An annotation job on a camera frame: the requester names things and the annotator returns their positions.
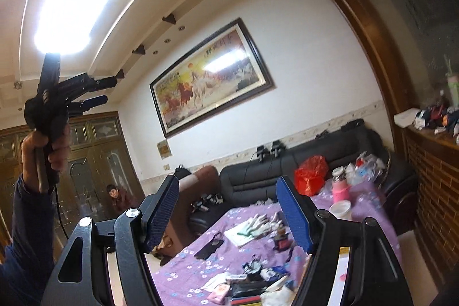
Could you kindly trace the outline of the left forearm dark blue sleeve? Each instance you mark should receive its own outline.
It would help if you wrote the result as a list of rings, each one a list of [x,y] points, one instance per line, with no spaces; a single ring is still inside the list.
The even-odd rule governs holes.
[[[1,264],[1,304],[39,305],[54,268],[52,198],[29,189],[19,177],[15,183],[12,244]]]

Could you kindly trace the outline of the person's left hand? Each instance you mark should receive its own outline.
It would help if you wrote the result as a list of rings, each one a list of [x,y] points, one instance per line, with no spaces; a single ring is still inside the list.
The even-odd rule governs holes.
[[[22,145],[23,181],[36,193],[46,193],[49,187],[40,182],[46,176],[47,166],[61,173],[65,171],[70,154],[70,126],[66,124],[63,133],[52,144],[40,131],[29,133]]]

